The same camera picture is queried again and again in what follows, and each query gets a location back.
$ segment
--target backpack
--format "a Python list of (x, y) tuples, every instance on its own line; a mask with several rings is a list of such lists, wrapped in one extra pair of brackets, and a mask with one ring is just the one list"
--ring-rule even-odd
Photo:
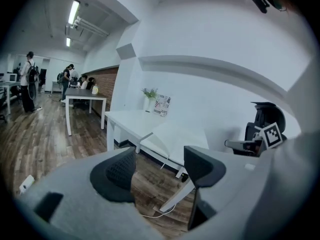
[(38, 80), (38, 72), (35, 68), (36, 63), (34, 63), (33, 66), (30, 61), (28, 61), (28, 63), (30, 64), (30, 67), (26, 73), (25, 79), (28, 84), (34, 84)]
[(56, 77), (56, 82), (58, 84), (62, 84), (63, 79), (64, 79), (64, 73), (63, 72), (59, 73), (58, 76)]

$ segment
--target black pants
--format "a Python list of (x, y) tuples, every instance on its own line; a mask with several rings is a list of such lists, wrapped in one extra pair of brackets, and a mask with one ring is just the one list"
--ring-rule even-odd
[(29, 96), (28, 86), (21, 86), (22, 104), (25, 112), (33, 112), (34, 101)]
[(66, 99), (66, 91), (67, 91), (67, 88), (69, 86), (69, 82), (68, 81), (63, 81), (62, 82), (62, 86), (63, 86), (62, 100), (64, 101)]

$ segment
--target small plant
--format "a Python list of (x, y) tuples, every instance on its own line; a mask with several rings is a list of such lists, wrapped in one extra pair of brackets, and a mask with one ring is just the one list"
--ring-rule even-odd
[(147, 88), (143, 88), (141, 91), (149, 99), (155, 99), (157, 97), (157, 89), (155, 89), (155, 88), (152, 88), (150, 91), (147, 90)]

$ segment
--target potted plant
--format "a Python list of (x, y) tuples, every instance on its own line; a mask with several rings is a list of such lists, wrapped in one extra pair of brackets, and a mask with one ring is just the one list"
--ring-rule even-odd
[(143, 88), (141, 90), (143, 94), (145, 95), (144, 103), (143, 103), (143, 110), (146, 112), (150, 112), (154, 108), (154, 103), (156, 101), (157, 97), (157, 89), (152, 88), (151, 90), (148, 90), (147, 88)]

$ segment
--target ceiling light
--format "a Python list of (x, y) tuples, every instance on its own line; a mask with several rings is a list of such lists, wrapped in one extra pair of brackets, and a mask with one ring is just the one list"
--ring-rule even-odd
[(77, 0), (73, 1), (72, 7), (71, 7), (71, 11), (70, 11), (70, 15), (69, 15), (69, 20), (68, 20), (69, 24), (71, 24), (71, 25), (74, 23), (79, 4), (80, 4), (79, 1), (77, 1)]

